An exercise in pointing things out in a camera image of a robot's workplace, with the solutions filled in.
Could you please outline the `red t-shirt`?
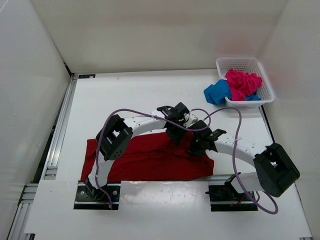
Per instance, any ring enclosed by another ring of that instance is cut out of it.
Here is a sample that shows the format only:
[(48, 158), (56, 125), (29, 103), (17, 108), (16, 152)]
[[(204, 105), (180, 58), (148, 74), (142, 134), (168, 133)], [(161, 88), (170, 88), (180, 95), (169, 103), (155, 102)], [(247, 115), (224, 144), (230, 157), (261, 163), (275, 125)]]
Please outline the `red t-shirt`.
[(165, 132), (134, 137), (120, 158), (110, 161), (103, 181), (192, 179), (213, 175), (214, 161), (207, 155), (189, 154), (193, 135), (188, 132), (175, 144)]

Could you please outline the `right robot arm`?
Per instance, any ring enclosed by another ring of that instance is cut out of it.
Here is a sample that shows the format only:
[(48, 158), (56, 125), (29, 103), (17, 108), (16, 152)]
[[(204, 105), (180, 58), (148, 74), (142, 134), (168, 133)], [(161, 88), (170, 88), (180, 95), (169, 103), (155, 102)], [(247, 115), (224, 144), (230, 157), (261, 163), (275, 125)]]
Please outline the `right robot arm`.
[(285, 149), (278, 143), (258, 146), (255, 143), (235, 138), (225, 130), (205, 128), (200, 120), (190, 127), (193, 139), (189, 151), (202, 155), (206, 151), (234, 156), (255, 168), (254, 172), (238, 173), (225, 182), (224, 193), (230, 200), (238, 199), (244, 192), (264, 191), (272, 197), (280, 197), (301, 176)]

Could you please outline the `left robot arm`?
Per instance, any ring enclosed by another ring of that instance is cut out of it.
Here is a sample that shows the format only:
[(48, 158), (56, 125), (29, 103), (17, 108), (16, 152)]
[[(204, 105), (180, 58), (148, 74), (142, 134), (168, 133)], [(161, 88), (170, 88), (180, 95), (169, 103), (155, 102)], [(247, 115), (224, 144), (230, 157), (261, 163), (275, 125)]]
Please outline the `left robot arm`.
[(135, 137), (165, 129), (169, 137), (178, 143), (198, 120), (182, 102), (175, 107), (161, 106), (149, 113), (126, 108), (114, 111), (96, 136), (93, 166), (83, 180), (86, 194), (94, 201), (111, 196), (106, 190), (110, 171), (107, 161), (122, 157)]

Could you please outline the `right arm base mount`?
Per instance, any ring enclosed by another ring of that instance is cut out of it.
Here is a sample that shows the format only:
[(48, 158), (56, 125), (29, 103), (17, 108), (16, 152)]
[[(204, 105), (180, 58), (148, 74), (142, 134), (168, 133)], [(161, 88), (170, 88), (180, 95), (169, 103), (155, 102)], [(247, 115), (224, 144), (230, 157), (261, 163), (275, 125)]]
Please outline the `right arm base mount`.
[(209, 185), (211, 212), (255, 212), (258, 207), (245, 193), (237, 193), (226, 185)]

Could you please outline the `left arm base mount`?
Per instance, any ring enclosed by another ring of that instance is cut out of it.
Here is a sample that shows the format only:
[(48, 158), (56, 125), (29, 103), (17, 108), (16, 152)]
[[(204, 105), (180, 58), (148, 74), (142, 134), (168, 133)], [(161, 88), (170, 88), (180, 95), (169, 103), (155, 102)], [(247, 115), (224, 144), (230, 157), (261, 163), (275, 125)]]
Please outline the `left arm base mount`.
[(121, 184), (110, 183), (102, 188), (109, 194), (111, 203), (108, 196), (100, 189), (92, 193), (84, 182), (79, 182), (77, 184), (73, 208), (75, 210), (117, 211), (120, 205)]

